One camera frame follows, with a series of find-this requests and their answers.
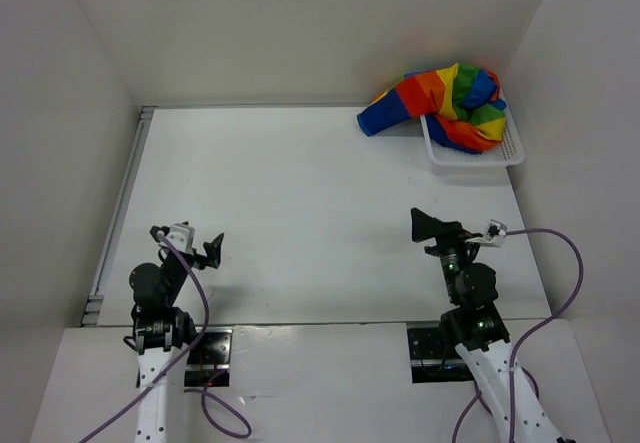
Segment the rainbow striped shorts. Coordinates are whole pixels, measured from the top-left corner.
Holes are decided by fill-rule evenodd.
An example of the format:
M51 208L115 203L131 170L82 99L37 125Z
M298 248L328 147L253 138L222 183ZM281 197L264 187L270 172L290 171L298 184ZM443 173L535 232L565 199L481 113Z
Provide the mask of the rainbow striped shorts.
M378 95L357 115L367 136L411 119L424 118L438 145L478 155L499 146L506 127L506 102L499 78L470 64L413 72Z

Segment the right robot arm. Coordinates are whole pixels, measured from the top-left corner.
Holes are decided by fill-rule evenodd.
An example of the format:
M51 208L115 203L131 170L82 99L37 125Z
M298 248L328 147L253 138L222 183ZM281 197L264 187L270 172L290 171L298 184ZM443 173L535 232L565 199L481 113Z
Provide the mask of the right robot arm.
M533 383L514 356L513 344L495 306L496 271L476 260L479 250L499 247L507 227L489 221L482 233L472 233L457 221L442 221L418 208L410 210L411 238L429 240L424 252L439 259L448 298L454 308L439 322L440 348L459 356L496 425L501 442L565 442L536 395Z

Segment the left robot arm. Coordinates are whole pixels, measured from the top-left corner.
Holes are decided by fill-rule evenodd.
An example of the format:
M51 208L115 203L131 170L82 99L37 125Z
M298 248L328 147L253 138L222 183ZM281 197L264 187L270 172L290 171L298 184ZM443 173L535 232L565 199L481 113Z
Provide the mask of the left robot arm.
M184 442L184 376L200 340L192 317L176 305L184 283L195 272L217 269L224 235L193 246L195 229L187 222L153 226L160 262L138 265L129 276L133 291L133 346L137 353L139 397L137 442Z

